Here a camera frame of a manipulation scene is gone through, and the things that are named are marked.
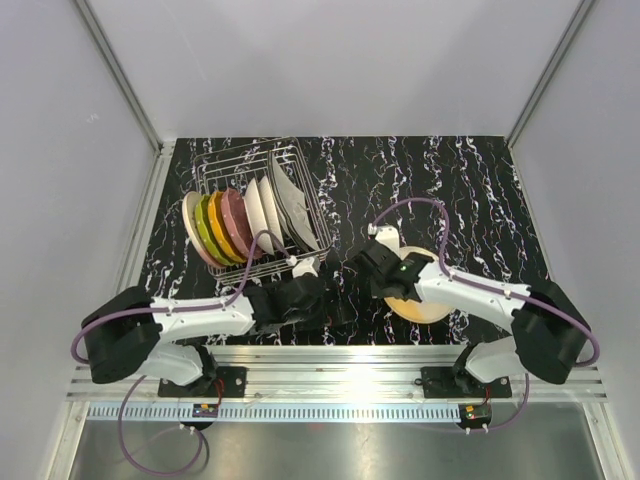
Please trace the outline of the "orange polka dot plate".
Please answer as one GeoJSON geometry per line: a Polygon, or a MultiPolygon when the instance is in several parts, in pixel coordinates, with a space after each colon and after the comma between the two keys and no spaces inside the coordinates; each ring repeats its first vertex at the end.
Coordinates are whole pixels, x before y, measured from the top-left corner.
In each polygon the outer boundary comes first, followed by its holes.
{"type": "Polygon", "coordinates": [[[207,203],[207,214],[213,238],[218,245],[220,252],[231,262],[232,265],[244,264],[246,257],[241,254],[235,246],[231,234],[228,232],[222,213],[221,191],[211,194],[207,203]]]}

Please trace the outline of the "metal wire dish rack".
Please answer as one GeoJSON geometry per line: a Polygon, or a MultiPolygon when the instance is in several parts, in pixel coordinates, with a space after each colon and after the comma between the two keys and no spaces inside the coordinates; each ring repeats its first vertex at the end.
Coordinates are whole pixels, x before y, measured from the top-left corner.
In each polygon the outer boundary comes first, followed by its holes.
{"type": "Polygon", "coordinates": [[[259,235],[269,234],[271,236],[275,251],[273,255],[263,252],[257,245],[255,238],[249,258],[244,264],[222,268],[208,253],[211,258],[210,264],[207,264],[208,269],[214,278],[223,284],[235,284],[241,280],[243,274],[249,274],[253,278],[281,274],[291,269],[286,264],[286,259],[290,256],[296,256],[298,259],[316,256],[320,261],[324,261],[331,249],[329,231],[321,209],[319,194],[299,142],[293,137],[258,141],[195,157],[193,160],[196,178],[195,192],[201,196],[211,196],[215,191],[224,193],[226,189],[233,188],[244,198],[246,188],[252,179],[256,179],[258,184],[264,176],[267,176],[275,197],[273,177],[270,175],[269,167],[269,152],[271,150],[274,151],[280,166],[289,179],[305,194],[308,215],[318,242],[318,249],[306,252],[289,237],[283,214],[276,203],[284,245],[281,245],[275,235],[267,229],[261,231],[259,235]]]}

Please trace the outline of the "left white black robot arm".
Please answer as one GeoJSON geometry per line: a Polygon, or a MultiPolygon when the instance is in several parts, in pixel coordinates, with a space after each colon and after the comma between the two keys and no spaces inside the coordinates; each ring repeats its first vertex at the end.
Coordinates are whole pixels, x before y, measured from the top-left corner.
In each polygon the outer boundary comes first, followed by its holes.
{"type": "Polygon", "coordinates": [[[224,297],[172,300],[129,287],[85,317],[72,344],[83,344],[91,380],[98,385],[134,374],[166,379],[194,397],[215,385],[213,359],[192,340],[212,335],[273,333],[329,326],[337,318],[334,297],[319,276],[250,285],[224,297]]]}

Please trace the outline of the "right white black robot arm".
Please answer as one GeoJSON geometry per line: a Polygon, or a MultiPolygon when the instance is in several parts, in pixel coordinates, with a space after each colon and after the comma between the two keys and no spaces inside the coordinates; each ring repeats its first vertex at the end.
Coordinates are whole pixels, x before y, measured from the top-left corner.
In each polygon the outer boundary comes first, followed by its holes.
{"type": "Polygon", "coordinates": [[[554,385],[579,365],[595,338],[564,291],[552,281],[538,288],[501,283],[461,272],[420,253],[400,256],[369,241],[353,259],[374,298],[436,303],[469,313],[507,332],[507,337],[466,347],[447,373],[434,375],[439,395],[453,388],[475,397],[491,383],[532,374],[554,385]]]}

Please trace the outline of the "green polka dot plate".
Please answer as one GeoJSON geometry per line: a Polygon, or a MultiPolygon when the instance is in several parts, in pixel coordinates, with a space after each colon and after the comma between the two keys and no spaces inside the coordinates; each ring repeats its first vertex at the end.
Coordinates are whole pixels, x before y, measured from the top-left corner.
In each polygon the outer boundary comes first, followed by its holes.
{"type": "Polygon", "coordinates": [[[196,203],[196,229],[205,246],[206,251],[211,255],[211,257],[218,264],[220,264],[222,268],[230,267],[232,265],[231,260],[223,253],[213,236],[213,231],[208,216],[209,199],[209,195],[202,195],[201,199],[196,203]]]}

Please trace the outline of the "white square plate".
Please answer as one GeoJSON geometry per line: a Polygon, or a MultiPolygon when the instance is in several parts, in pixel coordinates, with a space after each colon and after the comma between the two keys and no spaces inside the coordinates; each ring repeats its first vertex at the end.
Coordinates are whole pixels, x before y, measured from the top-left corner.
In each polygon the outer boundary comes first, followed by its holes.
{"type": "Polygon", "coordinates": [[[293,240],[306,252],[315,251],[318,249],[318,242],[311,227],[305,194],[290,179],[288,187],[289,209],[293,217],[295,231],[293,240]]]}
{"type": "Polygon", "coordinates": [[[273,177],[276,203],[278,204],[286,224],[286,230],[291,239],[294,239],[293,217],[289,209],[289,178],[280,166],[273,150],[269,152],[270,175],[273,177]]]}

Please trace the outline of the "pink polka dot plate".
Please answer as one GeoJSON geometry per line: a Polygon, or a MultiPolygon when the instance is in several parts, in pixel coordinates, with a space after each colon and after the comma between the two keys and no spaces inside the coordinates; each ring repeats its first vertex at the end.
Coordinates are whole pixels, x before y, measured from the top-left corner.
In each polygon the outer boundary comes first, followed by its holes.
{"type": "Polygon", "coordinates": [[[226,189],[221,199],[221,210],[224,225],[232,244],[242,257],[248,259],[254,237],[249,225],[244,198],[237,190],[226,189]]]}

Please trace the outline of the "cream round plate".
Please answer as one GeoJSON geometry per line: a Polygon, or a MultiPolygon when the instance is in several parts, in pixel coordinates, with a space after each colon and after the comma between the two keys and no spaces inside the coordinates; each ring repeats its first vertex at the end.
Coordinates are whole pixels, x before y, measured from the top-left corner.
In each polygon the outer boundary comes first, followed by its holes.
{"type": "MultiPolygon", "coordinates": [[[[410,253],[417,253],[429,256],[434,262],[438,261],[436,254],[421,247],[402,246],[399,249],[399,253],[402,259],[406,258],[410,253]]],[[[453,312],[452,307],[439,303],[401,300],[392,297],[385,297],[384,301],[396,315],[417,324],[433,324],[453,312]]]]}
{"type": "Polygon", "coordinates": [[[196,252],[206,264],[210,264],[210,255],[206,251],[206,248],[197,231],[195,207],[200,199],[201,195],[195,191],[190,191],[184,196],[181,205],[182,218],[188,237],[196,252]]]}

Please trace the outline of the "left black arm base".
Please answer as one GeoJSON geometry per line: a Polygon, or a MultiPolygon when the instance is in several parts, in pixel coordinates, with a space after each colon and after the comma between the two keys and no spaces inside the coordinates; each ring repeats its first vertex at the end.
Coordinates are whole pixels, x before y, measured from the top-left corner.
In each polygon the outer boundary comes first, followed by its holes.
{"type": "Polygon", "coordinates": [[[224,399],[243,398],[248,369],[241,366],[218,366],[214,374],[206,374],[186,386],[161,381],[158,396],[161,398],[215,398],[221,392],[224,399]]]}

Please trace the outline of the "floral patterned brown plate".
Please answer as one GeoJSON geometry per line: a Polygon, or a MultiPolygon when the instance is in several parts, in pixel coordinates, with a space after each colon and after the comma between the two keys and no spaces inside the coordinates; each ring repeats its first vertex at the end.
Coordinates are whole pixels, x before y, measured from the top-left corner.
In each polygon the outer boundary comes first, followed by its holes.
{"type": "Polygon", "coordinates": [[[268,229],[275,235],[281,245],[284,245],[283,233],[281,230],[278,208],[270,180],[264,176],[258,183],[258,189],[262,206],[267,221],[268,229]]]}

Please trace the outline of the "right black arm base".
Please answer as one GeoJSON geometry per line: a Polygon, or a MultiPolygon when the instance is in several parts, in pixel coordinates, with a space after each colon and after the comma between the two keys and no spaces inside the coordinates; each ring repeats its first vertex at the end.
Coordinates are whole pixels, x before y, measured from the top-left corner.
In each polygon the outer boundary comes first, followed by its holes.
{"type": "Polygon", "coordinates": [[[512,397],[510,381],[501,377],[484,384],[466,373],[455,373],[452,367],[425,366],[413,383],[428,399],[507,399],[512,397]]]}

